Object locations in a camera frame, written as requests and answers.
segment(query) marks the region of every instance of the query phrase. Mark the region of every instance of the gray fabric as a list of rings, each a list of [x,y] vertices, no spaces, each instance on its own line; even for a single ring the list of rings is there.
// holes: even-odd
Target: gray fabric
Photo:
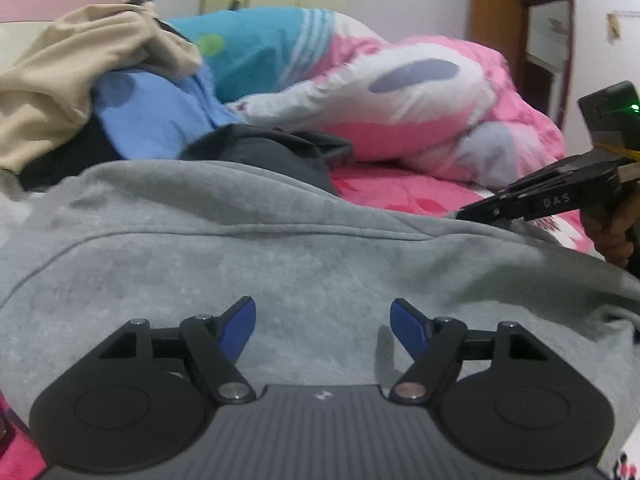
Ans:
[[[128,319],[176,326],[245,294],[258,321],[238,366],[258,388],[391,386],[411,362],[388,328],[403,297],[471,328],[519,321],[560,353],[615,407],[607,468],[639,415],[640,282],[495,227],[364,208],[231,163],[114,162],[48,192],[0,254],[0,386],[25,419]]]

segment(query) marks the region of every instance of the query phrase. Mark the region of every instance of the hand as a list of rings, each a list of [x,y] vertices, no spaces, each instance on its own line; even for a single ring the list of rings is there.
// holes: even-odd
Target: hand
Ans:
[[[582,211],[580,218],[596,250],[608,262],[624,269],[634,252],[634,245],[626,241],[625,233],[640,218],[640,187],[620,203],[609,222],[597,222]]]

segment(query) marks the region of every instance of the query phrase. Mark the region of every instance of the blue cloth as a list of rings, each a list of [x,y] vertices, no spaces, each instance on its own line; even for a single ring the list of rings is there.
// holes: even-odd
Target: blue cloth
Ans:
[[[329,49],[334,21],[327,9],[259,7],[168,23],[198,46],[216,75],[217,98],[228,103],[308,79]]]
[[[123,158],[177,158],[192,142],[229,123],[241,123],[214,97],[206,64],[188,78],[168,79],[127,68],[94,85],[94,113]]]

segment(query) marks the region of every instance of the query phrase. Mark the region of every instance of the beige garment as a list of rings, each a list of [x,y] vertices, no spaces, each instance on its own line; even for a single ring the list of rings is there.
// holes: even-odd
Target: beige garment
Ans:
[[[78,133],[101,74],[142,64],[181,79],[201,63],[194,44],[162,30],[143,7],[90,5],[63,16],[0,74],[0,168],[19,172]]]

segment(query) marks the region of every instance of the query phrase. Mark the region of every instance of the doorway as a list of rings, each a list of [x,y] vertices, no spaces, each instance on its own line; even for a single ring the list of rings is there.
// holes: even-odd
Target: doorway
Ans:
[[[574,50],[574,0],[471,0],[468,38],[501,52],[523,99],[562,129]]]

